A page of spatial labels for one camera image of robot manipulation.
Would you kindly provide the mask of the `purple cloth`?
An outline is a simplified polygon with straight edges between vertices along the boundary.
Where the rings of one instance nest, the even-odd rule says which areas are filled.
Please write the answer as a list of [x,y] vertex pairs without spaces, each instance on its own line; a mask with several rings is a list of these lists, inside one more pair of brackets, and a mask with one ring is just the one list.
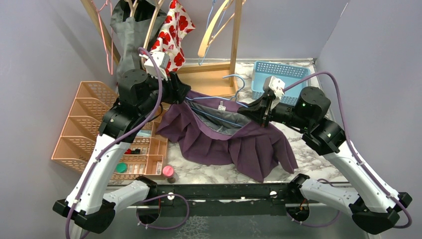
[[[195,91],[187,94],[190,98],[204,96],[207,95]],[[259,182],[277,166],[290,174],[298,169],[287,137],[274,125],[261,127],[251,120],[234,135],[221,134],[207,127],[189,107],[188,101],[171,105],[156,131],[178,143],[185,159],[204,165],[233,164],[239,173]],[[241,107],[233,101],[220,99],[190,102],[233,113]]]

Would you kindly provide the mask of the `red poppy print cloth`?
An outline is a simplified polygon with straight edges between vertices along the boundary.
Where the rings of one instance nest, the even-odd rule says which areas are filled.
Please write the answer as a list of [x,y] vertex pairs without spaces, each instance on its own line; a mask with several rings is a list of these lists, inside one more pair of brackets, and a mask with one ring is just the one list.
[[176,72],[185,63],[182,40],[195,28],[183,6],[177,0],[171,1],[157,40],[150,50],[150,53],[160,51],[169,56],[169,62],[166,67],[167,73],[171,71]]

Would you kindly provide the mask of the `grey skirt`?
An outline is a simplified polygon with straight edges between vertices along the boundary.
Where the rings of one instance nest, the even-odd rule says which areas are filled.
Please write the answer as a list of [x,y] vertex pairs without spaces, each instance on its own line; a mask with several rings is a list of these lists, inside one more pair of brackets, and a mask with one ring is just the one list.
[[[118,81],[123,78],[125,72],[141,68],[141,58],[139,57],[138,48],[144,45],[151,14],[154,11],[153,7],[151,14],[147,15],[147,10],[141,9],[143,3],[145,3],[144,0],[138,1],[138,6],[133,17],[129,17],[130,9],[128,3],[124,0],[118,1],[112,11],[110,26],[117,34],[122,46],[122,53],[120,54],[120,61],[116,70]],[[159,22],[159,19],[156,20],[158,29],[153,34],[147,50],[151,50],[151,47],[155,43],[166,16],[167,13],[164,12],[164,17],[161,18],[163,22]]]

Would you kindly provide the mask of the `wooden hanger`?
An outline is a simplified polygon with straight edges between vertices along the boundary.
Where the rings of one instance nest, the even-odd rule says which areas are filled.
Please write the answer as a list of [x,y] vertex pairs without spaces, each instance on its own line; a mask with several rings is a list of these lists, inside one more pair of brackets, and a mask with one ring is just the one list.
[[125,0],[125,2],[128,3],[130,9],[129,17],[133,17],[138,6],[138,0]]
[[[241,25],[241,15],[245,3],[246,0],[224,0],[220,7],[216,10],[212,18],[212,10],[210,11],[207,19],[207,27],[198,49],[198,57],[200,59],[205,58],[210,45],[215,41],[216,37],[220,35],[220,33],[225,29],[225,27],[230,23],[231,20],[234,21],[232,32],[231,58],[236,59]],[[233,4],[234,12],[227,19],[227,21],[222,24],[221,22],[224,19],[226,11]]]
[[156,20],[159,19],[159,22],[163,22],[161,18],[164,17],[164,12],[161,10],[161,7],[164,2],[164,0],[145,0],[145,3],[143,3],[141,6],[142,10],[147,10],[147,15],[151,14],[152,8],[154,7],[154,11],[151,14],[151,20],[149,23],[148,30],[146,32],[146,37],[143,45],[143,48],[145,48],[145,50],[148,49],[151,38],[158,29],[158,24],[156,23]]

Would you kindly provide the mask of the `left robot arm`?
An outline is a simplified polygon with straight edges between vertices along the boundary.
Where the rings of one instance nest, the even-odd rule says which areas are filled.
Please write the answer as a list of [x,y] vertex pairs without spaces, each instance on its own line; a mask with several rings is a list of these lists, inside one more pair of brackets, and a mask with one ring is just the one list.
[[133,69],[119,81],[119,96],[104,114],[92,155],[81,178],[67,198],[58,200],[53,210],[84,229],[103,233],[115,215],[128,206],[156,200],[156,183],[139,176],[129,185],[107,193],[108,181],[137,133],[155,116],[162,103],[181,104],[191,87],[177,73],[157,79],[144,70]]

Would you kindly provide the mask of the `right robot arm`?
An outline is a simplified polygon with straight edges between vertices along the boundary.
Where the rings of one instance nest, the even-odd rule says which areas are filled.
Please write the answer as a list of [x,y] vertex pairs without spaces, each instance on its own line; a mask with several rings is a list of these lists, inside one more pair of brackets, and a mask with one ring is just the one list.
[[369,234],[380,234],[397,227],[399,212],[412,202],[406,192],[389,188],[362,159],[344,129],[329,120],[330,99],[317,87],[301,90],[294,106],[279,102],[272,90],[256,101],[240,107],[238,113],[263,127],[282,123],[302,134],[302,139],[318,155],[335,166],[354,187],[347,192],[298,174],[288,185],[287,196],[295,203],[314,200],[349,215]]

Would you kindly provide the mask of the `wooden clothes rack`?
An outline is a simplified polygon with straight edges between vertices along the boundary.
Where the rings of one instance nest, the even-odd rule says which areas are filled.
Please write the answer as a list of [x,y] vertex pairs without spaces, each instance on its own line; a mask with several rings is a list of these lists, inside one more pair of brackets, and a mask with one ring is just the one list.
[[[93,22],[93,9],[89,0],[83,0],[81,3]],[[116,65],[120,61],[120,54],[116,47],[115,56]],[[223,79],[223,76],[235,73],[236,59],[230,57],[228,62],[184,66],[178,70],[178,75],[183,82],[191,85],[194,91],[210,96],[233,96],[238,90],[237,80],[235,77]]]

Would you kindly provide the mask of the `blue plastic basket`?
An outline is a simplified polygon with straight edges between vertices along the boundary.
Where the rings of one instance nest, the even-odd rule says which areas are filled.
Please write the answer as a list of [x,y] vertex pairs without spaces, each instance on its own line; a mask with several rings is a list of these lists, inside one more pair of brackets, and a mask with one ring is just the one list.
[[[291,84],[305,78],[310,74],[310,70],[305,67],[297,67],[286,64],[272,63],[267,61],[256,61],[252,74],[252,99],[256,100],[264,93],[263,85],[266,78],[275,76],[281,79],[288,87]],[[307,81],[289,89],[281,98],[280,102],[294,106],[298,100],[300,92],[307,87]]]

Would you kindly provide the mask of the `peach compartment tray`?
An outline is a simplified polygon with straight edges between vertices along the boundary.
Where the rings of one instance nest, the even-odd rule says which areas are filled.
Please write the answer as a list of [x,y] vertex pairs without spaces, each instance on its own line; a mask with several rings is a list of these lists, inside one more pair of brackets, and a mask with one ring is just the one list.
[[162,116],[146,124],[125,154],[122,162],[128,165],[126,174],[143,175],[153,180],[163,179],[163,167],[167,165],[168,139],[156,133]]

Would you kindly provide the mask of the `pink capped bottle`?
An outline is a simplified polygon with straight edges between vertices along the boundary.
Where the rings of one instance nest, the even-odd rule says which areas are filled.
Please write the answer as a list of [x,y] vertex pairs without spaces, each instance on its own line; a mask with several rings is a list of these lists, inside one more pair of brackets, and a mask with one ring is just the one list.
[[167,182],[173,184],[177,181],[177,173],[175,169],[167,165],[162,169],[162,175],[166,178]]

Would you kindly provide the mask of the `peach plastic file organizer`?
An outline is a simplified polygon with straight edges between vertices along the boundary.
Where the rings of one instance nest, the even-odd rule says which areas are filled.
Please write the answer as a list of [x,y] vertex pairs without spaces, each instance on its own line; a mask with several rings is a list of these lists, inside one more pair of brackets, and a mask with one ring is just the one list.
[[105,83],[82,81],[63,126],[52,160],[83,173],[96,144],[104,114],[117,93]]

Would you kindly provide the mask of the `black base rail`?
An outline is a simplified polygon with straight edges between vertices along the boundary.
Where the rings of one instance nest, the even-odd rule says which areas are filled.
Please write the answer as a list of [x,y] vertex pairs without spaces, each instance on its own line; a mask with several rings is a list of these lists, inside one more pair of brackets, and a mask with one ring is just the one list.
[[143,215],[162,217],[284,216],[286,208],[304,202],[289,183],[161,184],[153,187],[148,202],[134,205]]

